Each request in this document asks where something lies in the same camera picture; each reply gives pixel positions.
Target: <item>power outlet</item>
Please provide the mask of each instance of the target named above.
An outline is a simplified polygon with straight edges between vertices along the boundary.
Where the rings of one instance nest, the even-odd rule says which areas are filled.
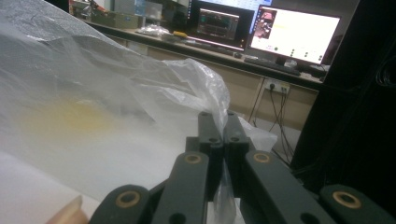
[[[271,90],[271,84],[274,84],[273,91],[277,91],[277,92],[280,92],[280,93],[286,93],[286,94],[289,93],[289,90],[290,90],[290,84],[289,83],[278,81],[278,80],[271,79],[271,78],[266,78],[264,80],[265,89]]]

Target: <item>plastic bag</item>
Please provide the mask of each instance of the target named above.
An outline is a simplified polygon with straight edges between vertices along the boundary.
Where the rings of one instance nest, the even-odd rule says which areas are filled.
[[[227,163],[224,161],[222,165],[222,176],[219,188],[213,199],[215,207],[215,223],[218,224],[234,224],[236,217],[236,206],[233,197],[233,185],[228,172]]]
[[[161,36],[161,35],[169,35],[169,31],[159,25],[148,25],[142,27],[136,31],[142,35],[152,35],[152,36]]]
[[[227,122],[206,66],[141,56],[44,1],[2,1],[0,52],[0,150],[98,201],[167,178],[201,111]]]
[[[256,150],[262,150],[270,152],[277,141],[277,136],[273,133],[269,133],[263,129],[255,128],[251,126],[247,121],[239,118],[239,121],[244,128],[244,131],[253,142]]]

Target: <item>laboratory bench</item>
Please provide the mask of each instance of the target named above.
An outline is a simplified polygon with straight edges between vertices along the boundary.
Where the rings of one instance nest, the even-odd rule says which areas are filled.
[[[304,126],[318,91],[323,88],[318,78],[304,77],[304,74],[297,77],[282,71],[245,63],[245,55],[235,58],[231,55],[188,46],[180,41],[172,43],[157,36],[142,35],[136,32],[138,29],[118,29],[91,21],[85,22],[124,47],[154,59],[183,60],[192,58],[208,66],[224,79],[230,91],[230,109],[239,113],[249,122],[255,118],[270,122],[276,120],[270,94],[265,93],[265,80],[268,78],[290,86],[288,92],[288,105],[290,106],[285,116],[285,122],[288,127],[299,131]],[[280,100],[276,98],[275,104],[280,107]]]

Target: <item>computer monitor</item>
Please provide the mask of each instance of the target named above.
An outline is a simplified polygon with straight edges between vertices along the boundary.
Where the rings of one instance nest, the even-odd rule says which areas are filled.
[[[248,9],[191,0],[185,33],[214,47],[243,51],[253,15]]]
[[[252,33],[253,31],[253,25],[254,21],[256,20],[257,16],[257,8],[259,5],[266,5],[266,6],[271,6],[272,0],[200,0],[208,3],[215,3],[223,6],[228,6],[228,7],[239,7],[239,8],[244,8],[247,10],[253,10],[254,11],[254,16],[252,19],[252,22],[250,24],[250,30],[249,32]]]
[[[249,49],[276,55],[276,63],[287,58],[321,64],[332,40],[339,17],[260,5]]]

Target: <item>keyboard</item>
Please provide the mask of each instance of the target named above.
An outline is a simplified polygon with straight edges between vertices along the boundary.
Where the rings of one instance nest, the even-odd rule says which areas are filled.
[[[184,44],[187,46],[198,48],[198,49],[206,49],[206,50],[210,50],[210,51],[214,51],[217,53],[226,54],[226,55],[230,55],[230,56],[234,55],[233,51],[230,51],[227,49],[215,48],[215,47],[207,45],[207,44],[200,44],[200,43],[193,43],[193,42],[186,42]]]
[[[295,76],[300,76],[300,72],[294,68],[290,68],[290,67],[286,67],[286,66],[282,66],[280,64],[277,63],[271,63],[262,59],[252,59],[252,58],[245,58],[244,59],[245,63],[252,63],[252,64],[256,64],[258,66],[262,66],[262,67],[267,67],[267,68],[271,68],[277,71],[282,71],[288,74],[292,74]]]

